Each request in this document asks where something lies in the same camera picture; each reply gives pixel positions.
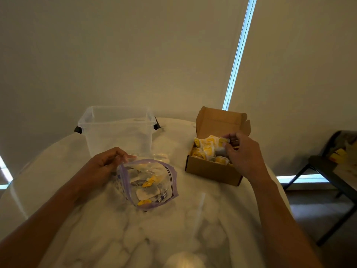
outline open cardboard box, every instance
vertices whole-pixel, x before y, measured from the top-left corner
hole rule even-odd
[[[246,113],[203,106],[196,118],[196,135],[199,139],[207,138],[209,135],[222,136],[238,130],[246,135],[250,134],[250,120],[247,120]],[[222,165],[193,157],[191,156],[192,148],[187,156],[186,172],[234,186],[241,183],[243,176],[235,170],[232,164]]]

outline plastic container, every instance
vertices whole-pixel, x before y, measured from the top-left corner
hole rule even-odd
[[[151,154],[155,124],[149,108],[134,106],[91,106],[78,122],[92,157],[116,146],[128,154]]]

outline zip-top plastic bag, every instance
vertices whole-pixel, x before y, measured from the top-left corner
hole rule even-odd
[[[121,164],[118,180],[127,200],[142,210],[161,206],[178,196],[173,166],[153,159]]]

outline chair backrest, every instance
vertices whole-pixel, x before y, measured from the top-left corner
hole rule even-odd
[[[324,151],[323,157],[329,157],[332,153],[340,148],[345,148],[345,141],[349,144],[353,144],[357,141],[357,131],[337,131],[328,140]]]

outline cardboard box lid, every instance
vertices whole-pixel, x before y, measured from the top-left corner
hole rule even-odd
[[[222,136],[241,130],[250,134],[250,120],[246,113],[236,113],[203,106],[196,118],[196,135],[207,138],[209,135]]]

